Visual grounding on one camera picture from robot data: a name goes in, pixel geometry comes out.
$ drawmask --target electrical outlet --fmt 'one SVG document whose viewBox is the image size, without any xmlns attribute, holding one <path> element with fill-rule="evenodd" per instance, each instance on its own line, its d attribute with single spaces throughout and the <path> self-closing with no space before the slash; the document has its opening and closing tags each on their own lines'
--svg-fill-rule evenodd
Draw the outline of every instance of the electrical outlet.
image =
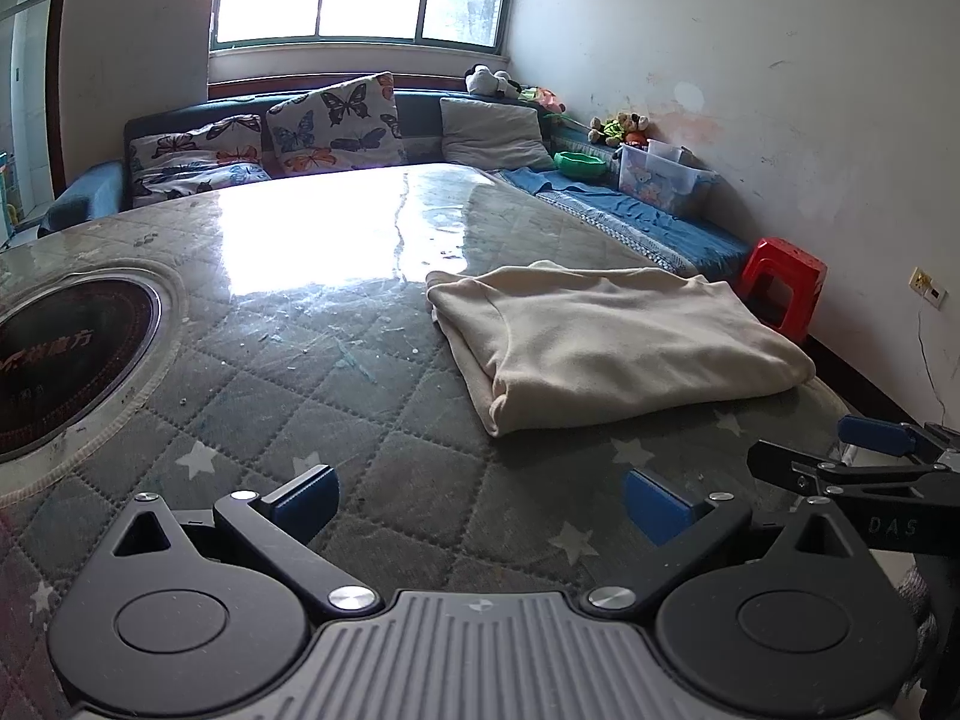
<svg viewBox="0 0 960 720">
<path fill-rule="evenodd" d="M 914 268 L 913 274 L 910 275 L 910 289 L 934 308 L 939 308 L 947 296 L 947 290 L 935 282 L 930 274 L 919 268 Z"/>
</svg>

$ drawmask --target green bowl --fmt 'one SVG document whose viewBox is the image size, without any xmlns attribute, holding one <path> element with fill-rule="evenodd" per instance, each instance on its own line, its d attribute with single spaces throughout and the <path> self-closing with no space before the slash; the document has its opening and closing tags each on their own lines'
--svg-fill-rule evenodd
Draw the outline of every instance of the green bowl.
<svg viewBox="0 0 960 720">
<path fill-rule="evenodd" d="M 553 155 L 553 165 L 563 175 L 577 181 L 596 180 L 607 172 L 607 163 L 600 157 L 576 151 L 558 151 Z"/>
</svg>

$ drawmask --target stool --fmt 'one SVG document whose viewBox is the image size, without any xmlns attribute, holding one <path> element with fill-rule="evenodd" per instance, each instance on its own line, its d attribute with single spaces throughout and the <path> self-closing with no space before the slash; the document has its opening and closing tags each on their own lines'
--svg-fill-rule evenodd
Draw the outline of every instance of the stool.
<svg viewBox="0 0 960 720">
<path fill-rule="evenodd" d="M 736 293 L 755 310 L 751 303 L 766 295 L 775 277 L 792 290 L 790 302 L 779 324 L 767 322 L 762 309 L 760 319 L 793 343 L 802 343 L 827 278 L 827 266 L 783 238 L 761 238 L 744 266 Z"/>
</svg>

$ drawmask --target metal screw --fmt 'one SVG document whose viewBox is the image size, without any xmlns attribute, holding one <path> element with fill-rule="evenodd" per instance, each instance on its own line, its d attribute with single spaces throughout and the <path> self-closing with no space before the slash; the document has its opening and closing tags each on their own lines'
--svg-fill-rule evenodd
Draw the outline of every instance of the metal screw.
<svg viewBox="0 0 960 720">
<path fill-rule="evenodd" d="M 343 587 L 330 590 L 328 600 L 336 608 L 342 608 L 344 611 L 360 611 L 376 603 L 376 593 L 369 587 L 345 584 Z"/>
<path fill-rule="evenodd" d="M 621 610 L 631 607 L 637 601 L 637 594 L 628 587 L 597 587 L 587 595 L 590 605 L 607 610 Z"/>
</svg>

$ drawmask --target round hot plate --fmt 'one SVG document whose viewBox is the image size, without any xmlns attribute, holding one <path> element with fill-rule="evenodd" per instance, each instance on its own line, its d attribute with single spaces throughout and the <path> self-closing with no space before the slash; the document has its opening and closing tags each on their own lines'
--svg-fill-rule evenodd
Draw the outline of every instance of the round hot plate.
<svg viewBox="0 0 960 720">
<path fill-rule="evenodd" d="M 0 324 L 0 463 L 50 440 L 107 397 L 159 323 L 157 293 L 112 276 L 42 293 Z"/>
</svg>

